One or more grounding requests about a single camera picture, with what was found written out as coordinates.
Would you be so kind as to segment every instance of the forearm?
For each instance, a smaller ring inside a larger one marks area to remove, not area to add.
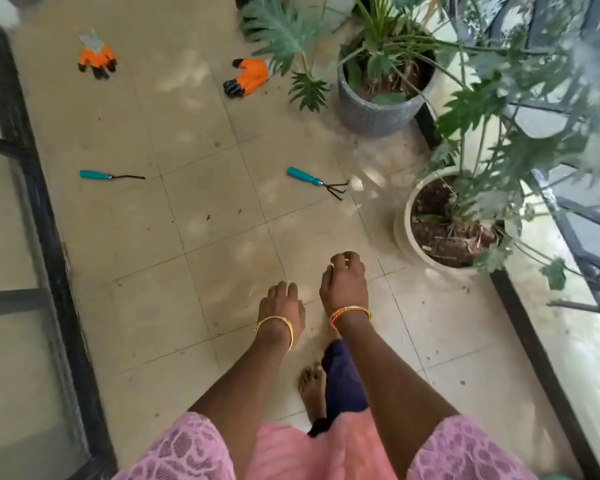
[[[457,414],[376,333],[363,312],[347,312],[336,325],[356,366],[371,413],[398,478],[444,418]]]
[[[264,327],[251,347],[191,407],[208,417],[224,439],[236,478],[244,478],[264,403],[288,342]]]

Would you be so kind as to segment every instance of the tiled floor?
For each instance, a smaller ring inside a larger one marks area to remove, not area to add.
[[[278,76],[226,99],[231,60],[253,50],[233,0],[44,0],[22,15],[16,59],[121,466],[236,361],[283,279],[298,283],[307,329],[264,416],[306,429],[295,382],[324,346],[320,275],[353,249],[401,357],[537,471],[576,474],[490,281],[440,276],[393,243],[427,156],[415,127],[364,141],[333,110],[298,112]],[[91,27],[120,62],[107,82],[75,66]],[[339,202],[288,166],[352,178],[350,192]],[[80,180],[82,168],[147,180]]]

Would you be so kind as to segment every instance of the pink kurta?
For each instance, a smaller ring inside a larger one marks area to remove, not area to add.
[[[234,480],[233,463],[210,420],[186,413],[144,457],[114,480]],[[395,479],[371,412],[341,413],[328,432],[265,423],[247,480]],[[445,419],[416,454],[407,480],[535,480],[465,416]]]

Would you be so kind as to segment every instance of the gardening tool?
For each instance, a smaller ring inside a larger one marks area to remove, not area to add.
[[[287,168],[287,175],[289,177],[294,177],[303,182],[309,182],[310,184],[313,184],[316,187],[323,186],[324,188],[326,188],[329,191],[329,193],[331,195],[336,197],[336,199],[338,199],[338,200],[342,200],[342,197],[338,194],[343,194],[347,190],[346,189],[340,190],[340,189],[337,189],[336,187],[346,187],[349,184],[348,180],[344,184],[325,184],[323,181],[320,180],[320,178],[309,175],[308,173],[306,173],[302,170],[298,170],[297,168],[292,167],[292,166]]]
[[[93,29],[80,35],[79,38],[84,45],[78,60],[80,72],[86,71],[87,66],[91,66],[96,79],[108,79],[109,74],[104,68],[106,67],[109,72],[115,72],[118,65],[118,61],[109,46],[96,36]]]
[[[232,64],[244,72],[223,84],[224,94],[231,98],[248,96],[274,74],[273,62],[264,59],[234,59]]]
[[[90,178],[92,180],[115,180],[116,178],[140,178],[146,180],[146,177],[139,177],[138,175],[110,175],[101,171],[93,170],[80,170],[80,178]]]

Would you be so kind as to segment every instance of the bangle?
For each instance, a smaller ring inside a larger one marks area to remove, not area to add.
[[[260,320],[258,322],[258,324],[256,325],[256,335],[258,334],[258,330],[260,329],[260,325],[262,325],[264,322],[266,322],[267,320],[269,320],[270,318],[279,318],[280,320],[282,320],[284,323],[287,324],[287,326],[289,327],[289,333],[291,333],[291,343],[289,344],[289,348],[287,350],[287,352],[289,352],[289,350],[291,350],[291,347],[294,346],[294,327],[293,325],[291,325],[291,322],[289,322],[289,320],[287,320],[284,317],[279,317],[277,315],[272,315],[270,317],[264,318],[263,320]]]
[[[367,314],[367,316],[369,317],[369,321],[371,321],[371,312],[365,308],[364,306],[343,306],[342,308],[338,308],[336,311],[334,311],[334,313],[332,313],[331,318],[329,319],[329,321],[331,322],[331,326],[336,328],[336,320],[338,318],[340,318],[340,316],[344,313],[344,312],[350,312],[352,310],[360,310],[361,312],[364,312]]]

